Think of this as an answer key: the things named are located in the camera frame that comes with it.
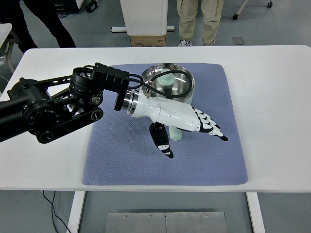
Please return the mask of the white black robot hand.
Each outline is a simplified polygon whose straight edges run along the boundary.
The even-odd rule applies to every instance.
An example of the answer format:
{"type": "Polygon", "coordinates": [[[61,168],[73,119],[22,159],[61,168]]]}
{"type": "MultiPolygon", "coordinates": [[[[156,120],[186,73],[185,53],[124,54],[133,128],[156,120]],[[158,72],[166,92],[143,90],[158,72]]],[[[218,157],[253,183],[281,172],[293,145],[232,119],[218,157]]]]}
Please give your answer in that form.
{"type": "Polygon", "coordinates": [[[165,126],[176,127],[188,132],[202,132],[219,137],[223,141],[228,138],[220,131],[220,127],[209,115],[193,108],[187,103],[161,97],[147,97],[142,90],[131,95],[127,113],[134,118],[148,117],[152,123],[150,135],[155,146],[167,157],[173,158],[168,134],[165,126]]]}

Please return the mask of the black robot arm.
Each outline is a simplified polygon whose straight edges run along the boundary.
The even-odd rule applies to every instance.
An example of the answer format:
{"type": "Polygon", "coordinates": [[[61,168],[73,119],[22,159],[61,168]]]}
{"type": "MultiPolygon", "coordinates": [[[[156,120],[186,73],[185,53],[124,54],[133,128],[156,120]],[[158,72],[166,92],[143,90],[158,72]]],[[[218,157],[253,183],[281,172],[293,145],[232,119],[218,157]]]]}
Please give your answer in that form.
{"type": "Polygon", "coordinates": [[[100,63],[77,67],[72,75],[48,80],[20,78],[8,90],[9,100],[0,103],[0,140],[29,132],[39,143],[52,142],[101,119],[103,111],[99,105],[104,90],[117,94],[114,109],[121,110],[127,91],[132,89],[130,82],[170,99],[191,91],[189,87],[179,95],[166,94],[137,74],[100,63]]]}

